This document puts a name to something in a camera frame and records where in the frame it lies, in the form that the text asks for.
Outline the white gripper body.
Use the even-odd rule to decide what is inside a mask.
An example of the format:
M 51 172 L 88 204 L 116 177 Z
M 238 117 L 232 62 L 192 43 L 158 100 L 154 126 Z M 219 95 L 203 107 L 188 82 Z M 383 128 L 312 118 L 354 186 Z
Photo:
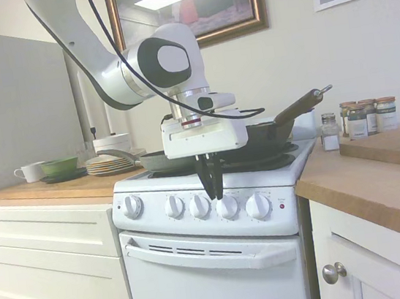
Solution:
M 239 149 L 248 143 L 242 119 L 202 116 L 192 122 L 189 127 L 171 119 L 161 125 L 164 152 L 169 159 Z

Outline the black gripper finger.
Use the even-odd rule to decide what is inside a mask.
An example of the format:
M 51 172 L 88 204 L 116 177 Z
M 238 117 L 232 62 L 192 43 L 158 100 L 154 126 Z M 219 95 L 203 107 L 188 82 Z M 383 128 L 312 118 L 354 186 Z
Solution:
M 216 199 L 220 200 L 223 198 L 223 176 L 222 176 L 222 165 L 219 156 L 215 153 L 209 154 L 208 166 L 211 171 L 211 180 L 213 182 Z
M 216 193 L 212 182 L 211 173 L 209 171 L 209 167 L 205 160 L 204 154 L 195 156 L 195 170 L 198 174 L 198 178 L 200 178 L 200 182 L 202 183 L 206 194 L 209 196 L 209 199 L 216 199 Z

